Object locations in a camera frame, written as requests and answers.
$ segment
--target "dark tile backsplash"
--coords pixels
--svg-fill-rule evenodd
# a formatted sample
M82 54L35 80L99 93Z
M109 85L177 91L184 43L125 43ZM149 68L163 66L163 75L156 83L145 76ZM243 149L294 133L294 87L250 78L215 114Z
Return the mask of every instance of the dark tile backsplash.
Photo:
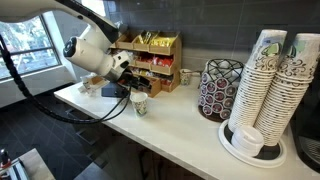
M180 31L182 66L207 60L246 62L262 29L320 33L319 0L106 0L112 21L132 29Z

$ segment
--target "wooden organizer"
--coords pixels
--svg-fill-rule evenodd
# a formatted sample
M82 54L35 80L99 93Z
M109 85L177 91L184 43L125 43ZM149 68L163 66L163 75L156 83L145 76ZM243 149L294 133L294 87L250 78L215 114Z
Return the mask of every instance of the wooden organizer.
M154 38L156 37L169 37L174 38L174 41L170 44L169 47L162 47L162 46L155 46L151 45L152 39L150 40L149 44L140 44L138 43L138 36L141 33L146 33L146 31L129 31L119 37L119 39L111 46L113 49L125 49L125 50L132 50L137 52L147 52L150 54L155 55L165 55L165 56L172 56L173 62L170 67L163 67L159 65L153 65L152 63L142 62L138 60L133 60L130 63L130 66L142 68L149 70L151 72L163 74L163 75L173 75L173 80L170 86L164 85L160 83L160 79L156 77L148 77L150 79L158 79L158 81L152 82L153 85L151 92L149 92L149 97L154 97L158 91L157 88L159 86L157 83L160 83L161 90L166 92L173 91L179 84L180 84L180 69L181 69L181 35L179 32L164 32L164 31L149 31L151 33L156 33Z

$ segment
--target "robotic arm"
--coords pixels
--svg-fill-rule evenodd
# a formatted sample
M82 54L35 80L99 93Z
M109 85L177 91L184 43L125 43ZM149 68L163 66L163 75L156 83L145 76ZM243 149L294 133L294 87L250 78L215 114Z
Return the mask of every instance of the robotic arm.
M61 10L88 23L80 37L72 37L64 56L90 72L117 82L126 70L130 56L121 52L115 57L105 54L120 33L115 25L75 0L2 0L0 21L21 22L47 11Z

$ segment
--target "counter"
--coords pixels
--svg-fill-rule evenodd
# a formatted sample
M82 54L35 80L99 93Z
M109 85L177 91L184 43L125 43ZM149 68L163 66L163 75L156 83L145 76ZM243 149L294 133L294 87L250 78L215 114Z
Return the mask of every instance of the counter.
M120 116L103 123L204 179L320 179L297 156L290 129L282 136L288 155L280 167L257 168L232 156L219 141L220 123L198 113L198 82L193 78L189 86L149 98L143 118L135 116L130 103ZM78 92L79 86L57 91L55 96L94 118L103 117L116 104L113 98L101 97L100 89L88 96Z

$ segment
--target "wire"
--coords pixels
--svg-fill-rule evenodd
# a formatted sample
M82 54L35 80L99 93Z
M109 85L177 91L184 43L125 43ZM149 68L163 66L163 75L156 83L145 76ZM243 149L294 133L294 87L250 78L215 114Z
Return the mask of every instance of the wire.
M125 97L122 97L120 99L120 101L102 118L100 119L74 119L74 118L66 118L63 116L60 116L58 114L56 114L55 112L51 111L50 109L48 109L47 107L45 107L44 105L42 105L29 91L29 89L26 87L25 83L23 82L23 80L21 79L21 76L19 75L16 67L14 66L14 63L11 59L11 54L10 52L7 50L7 47L4 43L4 40L2 38L2 36L0 35L0 51L3 57L3 60L6 64L7 69L9 70L10 75L12 76L14 82L16 83L16 85L18 86L19 90L22 92L22 94L27 98L28 101L30 101L37 109L39 109L41 112L43 112L44 114L58 120L58 121L62 121L62 122L66 122L66 123L71 123L71 124L94 124L94 123L99 123L101 121L107 121L110 120L112 118L117 117L119 114L121 114L124 109L126 108L130 95L131 95L131 82L129 83L129 93L127 95L127 102L124 106L124 108L117 113L116 115L105 119L106 117L108 117L118 106L119 104L123 101L123 99Z

